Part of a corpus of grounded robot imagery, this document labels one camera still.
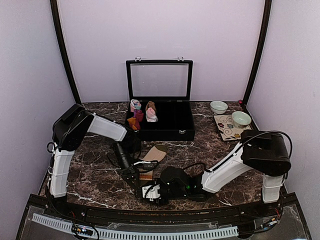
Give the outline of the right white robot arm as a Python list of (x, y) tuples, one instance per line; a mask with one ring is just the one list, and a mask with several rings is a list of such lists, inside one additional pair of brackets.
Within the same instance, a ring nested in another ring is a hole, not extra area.
[(256, 170), (262, 176), (262, 201), (255, 205), (255, 213), (266, 217), (275, 208), (280, 197), (280, 189), (292, 165), (290, 158), (293, 143), (289, 147), (288, 134), (279, 130), (245, 130), (240, 141), (227, 156), (203, 173), (191, 177), (184, 168), (167, 167), (160, 175), (156, 185), (156, 198), (163, 201), (188, 198), (204, 200), (208, 194), (216, 194), (225, 185), (240, 175)]

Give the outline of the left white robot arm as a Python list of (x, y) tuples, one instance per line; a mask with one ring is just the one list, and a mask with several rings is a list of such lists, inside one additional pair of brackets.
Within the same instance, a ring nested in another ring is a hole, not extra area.
[(51, 153), (47, 190), (54, 198), (66, 196), (71, 160), (88, 133), (113, 140), (111, 148), (120, 167), (120, 174), (133, 188), (137, 188), (140, 183), (139, 169), (147, 167), (145, 172), (148, 173), (159, 164), (156, 160), (143, 161), (134, 157), (140, 147), (134, 130), (77, 103), (53, 124), (52, 132), (52, 141), (47, 144), (47, 151)]

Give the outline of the striped brown beige sock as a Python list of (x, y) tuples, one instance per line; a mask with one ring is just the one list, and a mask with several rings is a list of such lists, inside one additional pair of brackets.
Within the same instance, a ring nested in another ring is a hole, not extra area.
[(148, 153), (141, 159), (143, 162), (147, 162), (142, 165), (140, 170), (139, 179), (143, 181), (150, 181), (153, 179), (153, 170), (157, 167), (159, 163), (166, 155), (168, 149), (164, 145), (153, 146)]

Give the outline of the pink patterned sock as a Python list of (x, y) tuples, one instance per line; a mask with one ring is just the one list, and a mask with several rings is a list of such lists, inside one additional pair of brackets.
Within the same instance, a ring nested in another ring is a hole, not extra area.
[(152, 107), (149, 107), (145, 112), (146, 120), (149, 123), (156, 123), (158, 121), (158, 117), (156, 115), (155, 110)]

